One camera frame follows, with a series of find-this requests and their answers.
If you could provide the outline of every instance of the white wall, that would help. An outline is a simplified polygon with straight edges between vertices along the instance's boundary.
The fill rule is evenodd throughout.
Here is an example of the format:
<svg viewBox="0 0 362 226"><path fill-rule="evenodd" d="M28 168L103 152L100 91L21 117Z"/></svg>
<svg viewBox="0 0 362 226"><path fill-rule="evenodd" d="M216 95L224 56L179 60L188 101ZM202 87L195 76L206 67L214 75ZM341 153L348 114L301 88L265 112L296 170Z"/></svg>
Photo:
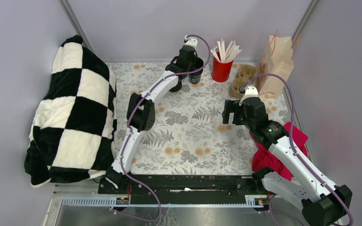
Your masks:
<svg viewBox="0 0 362 226"><path fill-rule="evenodd" d="M362 225L362 1L321 1L294 63L289 82L314 160L353 191Z"/></svg>
<svg viewBox="0 0 362 226"><path fill-rule="evenodd" d="M59 45L75 34L57 0L0 1L0 226L42 223L53 185L24 172L33 112Z"/></svg>
<svg viewBox="0 0 362 226"><path fill-rule="evenodd" d="M68 0L104 61L169 60L186 34L213 47L236 39L238 59L258 59L268 35L291 36L310 0ZM207 57L204 43L198 53Z"/></svg>

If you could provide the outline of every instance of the red cloth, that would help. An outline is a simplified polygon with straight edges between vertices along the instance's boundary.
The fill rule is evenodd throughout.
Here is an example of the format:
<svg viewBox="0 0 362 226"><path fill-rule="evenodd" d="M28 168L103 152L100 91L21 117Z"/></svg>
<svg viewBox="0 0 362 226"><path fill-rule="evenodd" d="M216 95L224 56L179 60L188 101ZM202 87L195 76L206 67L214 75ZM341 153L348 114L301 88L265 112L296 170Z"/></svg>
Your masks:
<svg viewBox="0 0 362 226"><path fill-rule="evenodd" d="M289 132L291 123L288 122L284 125L284 128ZM304 146L306 141L309 139L309 137L304 134L302 131L300 131L298 128L294 126L293 128L293 140L296 143L296 145L299 147L299 149L305 154L308 155L308 152ZM275 172L280 174L283 178L287 180L291 180L293 175L292 173L284 166L284 164L277 159L273 154L271 154L268 150L266 150L263 145L257 143L257 146L259 147L259 150L255 153L253 156L253 162L252 162L252 170L258 171L263 167L270 167Z"/></svg>

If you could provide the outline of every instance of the brown paper bag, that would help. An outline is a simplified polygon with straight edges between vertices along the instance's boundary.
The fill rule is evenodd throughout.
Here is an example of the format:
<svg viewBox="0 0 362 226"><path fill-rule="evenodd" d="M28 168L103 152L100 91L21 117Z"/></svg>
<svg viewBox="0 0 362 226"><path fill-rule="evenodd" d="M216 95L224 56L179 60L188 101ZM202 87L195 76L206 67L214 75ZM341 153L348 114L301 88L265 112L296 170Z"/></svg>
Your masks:
<svg viewBox="0 0 362 226"><path fill-rule="evenodd" d="M270 35L268 43L260 58L259 74L272 73L288 80L293 64L293 44L291 37L277 37ZM258 79L257 90L262 100L276 101L284 88L284 83L276 77L263 76Z"/></svg>
<svg viewBox="0 0 362 226"><path fill-rule="evenodd" d="M238 69L237 77L231 84L231 95L241 99L243 94L239 92L239 88L243 87L249 79L257 76L258 71L255 66L241 65Z"/></svg>

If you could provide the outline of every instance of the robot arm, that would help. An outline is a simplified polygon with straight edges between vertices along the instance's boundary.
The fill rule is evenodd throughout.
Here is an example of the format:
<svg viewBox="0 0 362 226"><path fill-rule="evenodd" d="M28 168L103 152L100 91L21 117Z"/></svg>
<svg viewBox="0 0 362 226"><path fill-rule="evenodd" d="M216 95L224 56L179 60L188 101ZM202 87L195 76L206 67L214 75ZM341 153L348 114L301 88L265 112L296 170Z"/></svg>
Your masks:
<svg viewBox="0 0 362 226"><path fill-rule="evenodd" d="M302 163L304 161L320 175L347 207L350 205L352 192L343 185L326 177L295 145L296 153L291 149L289 133L283 126L268 119L265 105L257 97L257 90L248 87L241 101L225 101L223 123L228 124L230 113L234 113L233 124L245 125L253 138L275 155L295 176L297 183L288 181L270 168L263 168L252 176L256 183L269 192L273 192L300 209L310 225L330 225L346 214L333 194Z"/></svg>
<svg viewBox="0 0 362 226"><path fill-rule="evenodd" d="M191 72L197 68L194 68L195 61L198 60L196 54L197 39L187 38L184 39L185 44L180 49L178 56L173 60L163 72L163 75L147 90L141 94L132 94L128 104L127 119L129 119L134 108L139 101L144 97L140 107L135 111L129 125L127 126L126 139L121 146L121 153L111 167L107 170L106 178L116 188L121 186L121 175L123 169L121 167L121 159L123 162L123 168L125 172L130 172L132 158L135 155L136 150L141 139L145 136L146 132L150 130L155 123L155 103L157 103L168 91L177 92L182 87L182 80L187 75L173 76L175 73Z"/></svg>

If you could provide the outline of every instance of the checkered blanket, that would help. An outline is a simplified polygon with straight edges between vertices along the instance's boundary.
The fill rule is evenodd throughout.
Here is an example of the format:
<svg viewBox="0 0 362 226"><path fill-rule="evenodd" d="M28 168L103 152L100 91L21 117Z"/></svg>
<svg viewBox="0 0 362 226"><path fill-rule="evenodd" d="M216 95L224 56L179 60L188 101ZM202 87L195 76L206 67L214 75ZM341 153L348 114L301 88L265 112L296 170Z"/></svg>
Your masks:
<svg viewBox="0 0 362 226"><path fill-rule="evenodd" d="M115 76L81 44L76 35L59 47L35 113L25 159L33 187L99 177L117 155Z"/></svg>

